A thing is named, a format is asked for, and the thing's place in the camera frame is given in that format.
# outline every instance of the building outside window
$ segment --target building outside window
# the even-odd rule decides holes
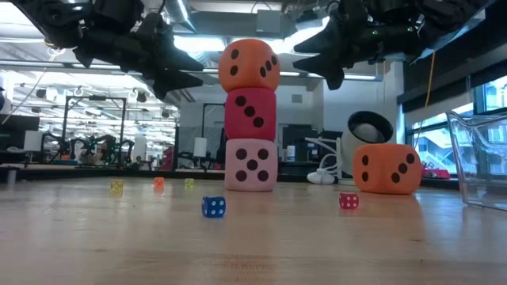
[[[453,111],[463,116],[507,113],[507,76],[477,87],[473,94],[474,100],[482,102],[483,106],[470,103]],[[484,135],[490,143],[507,144],[507,126],[505,125],[490,127]],[[407,144],[411,144],[419,153],[421,161],[428,169],[446,169],[451,175],[456,175],[451,136],[444,113],[413,124],[411,130],[407,132],[406,140]],[[466,160],[469,163],[465,162],[463,167],[474,172],[478,159],[475,157],[472,146],[470,146],[470,152],[464,156],[468,158]],[[486,160],[489,173],[507,175],[506,158],[501,155],[489,155]]]

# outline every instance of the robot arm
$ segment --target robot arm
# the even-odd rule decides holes
[[[91,154],[92,153],[92,151],[90,149],[90,144],[86,140],[80,139],[80,138],[71,139],[71,159],[72,160],[76,159],[75,148],[76,148],[76,143],[77,142],[81,142],[82,143],[81,149],[85,149],[86,150],[86,154]]]
[[[338,0],[328,5],[330,21],[318,34],[294,46],[317,53],[294,67],[323,76],[340,88],[343,68],[404,54],[415,61],[426,48],[438,49],[494,0]]]
[[[94,59],[138,71],[154,81],[155,96],[202,86],[199,78],[181,70],[204,67],[174,47],[173,30],[160,13],[142,20],[141,0],[10,0],[57,48],[73,48],[76,59],[89,68]],[[141,21],[137,31],[135,23]]]

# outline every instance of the white cable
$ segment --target white cable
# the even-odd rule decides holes
[[[308,142],[318,144],[318,145],[326,148],[327,150],[330,150],[330,151],[336,153],[336,150],[333,149],[331,146],[328,146],[328,145],[326,145],[324,143],[321,143],[321,141],[320,141],[321,139],[314,139],[314,138],[304,138],[304,139],[306,139]]]
[[[46,52],[48,53],[49,56],[60,56],[60,55],[63,55],[65,53],[65,48],[63,49],[54,49],[54,48],[51,48],[51,47],[48,47],[48,49],[46,50]]]
[[[326,154],[320,161],[317,169],[317,173],[325,173],[332,176],[337,175],[339,169],[341,168],[341,153],[340,153],[340,139],[333,140],[333,139],[314,139],[314,138],[305,138],[308,142],[315,143],[319,146],[322,146],[326,148],[327,150],[330,150],[332,154]],[[336,143],[337,144],[337,150],[334,150],[332,147],[326,145],[325,143]],[[336,164],[332,165],[330,167],[324,167],[324,163],[326,162],[327,158],[335,157],[336,158]],[[321,184],[323,183],[324,175],[321,175]]]
[[[59,55],[62,55],[63,53],[59,53],[59,54],[53,54],[51,55],[51,58],[49,59],[50,62],[53,62],[55,61],[56,57],[59,56]],[[21,103],[19,103],[16,108],[14,108],[14,110],[12,110],[9,115],[6,116],[6,118],[2,121],[2,125],[4,125],[7,120],[10,119],[10,117],[30,98],[30,96],[32,96],[32,93],[33,91],[37,88],[37,86],[39,85],[40,83],[40,80],[42,80],[42,77],[46,74],[46,72],[48,71],[48,68],[45,67],[44,70],[42,71],[42,74],[39,76],[39,79],[37,79],[37,82],[35,83],[35,85],[33,86],[33,88],[30,90],[30,92],[28,93],[28,95],[26,95],[25,99],[23,99],[23,101],[21,101]]]

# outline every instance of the ventilation duct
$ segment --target ventilation duct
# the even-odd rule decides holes
[[[197,32],[190,21],[190,5],[187,0],[166,0],[166,9],[171,23],[177,23],[183,28]]]

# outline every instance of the cable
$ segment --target cable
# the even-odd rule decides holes
[[[253,6],[252,6],[252,10],[250,11],[250,13],[253,13],[253,12],[254,12],[254,8],[255,8],[255,6],[256,6],[257,4],[259,4],[259,3],[262,3],[262,4],[266,5],[266,6],[268,6],[268,8],[269,8],[270,10],[272,10],[272,11],[273,11],[273,9],[271,9],[271,6],[270,6],[270,5],[268,5],[268,3],[264,2],[264,1],[256,1],[256,2],[253,4]]]
[[[158,13],[161,13],[164,10],[165,6],[166,6],[166,0],[163,0],[162,4],[160,5],[160,8],[158,9]]]
[[[339,147],[340,141],[339,140],[337,141],[337,140],[334,140],[334,139],[314,139],[314,138],[305,138],[305,140],[307,140],[308,142],[320,145],[321,147],[324,147],[327,150],[330,150],[332,152],[331,154],[324,155],[324,157],[322,158],[322,160],[320,161],[320,163],[318,165],[317,172],[318,173],[325,173],[325,174],[329,174],[329,175],[333,175],[333,176],[337,175],[339,169],[341,168],[341,153],[340,153],[340,149],[339,149],[340,148]],[[334,150],[332,147],[326,145],[324,142],[326,142],[326,143],[336,143],[338,149]],[[332,166],[329,166],[329,167],[326,167],[326,168],[323,168],[326,159],[327,158],[331,158],[331,157],[335,157],[336,158],[336,164],[332,165]],[[324,179],[324,176],[321,175],[321,184],[323,182],[323,179]]]
[[[50,62],[55,61],[56,57],[58,57],[61,54],[62,53],[59,53],[59,51],[55,51],[55,53],[53,55],[51,55],[51,58],[49,59],[49,61]],[[39,79],[37,79],[37,82],[35,83],[33,88],[30,90],[28,95],[26,95],[25,99],[23,99],[23,101],[21,101],[21,103],[18,106],[16,106],[16,108],[14,108],[14,110],[12,110],[9,113],[9,115],[7,115],[7,117],[2,121],[2,125],[4,125],[7,122],[7,120],[9,120],[10,117],[30,98],[30,96],[32,96],[33,91],[37,88],[37,86],[40,83],[40,80],[42,80],[42,77],[46,74],[47,71],[48,71],[48,68],[45,67],[44,70],[42,71],[42,74],[39,76]]]
[[[436,57],[436,54],[435,52],[433,52],[433,55],[431,57],[431,68],[429,69],[429,81],[428,81],[428,92],[426,94],[426,102],[425,102],[425,108],[428,108],[428,103],[429,103],[429,95],[431,94],[431,85],[433,83],[433,70],[435,69],[435,57]],[[419,132],[417,133],[417,138],[415,140],[415,145],[414,145],[414,149],[417,148],[417,145],[419,143],[419,137],[421,136],[421,129],[422,129],[422,124],[424,123],[425,121],[422,120],[420,122],[420,125],[419,125]]]

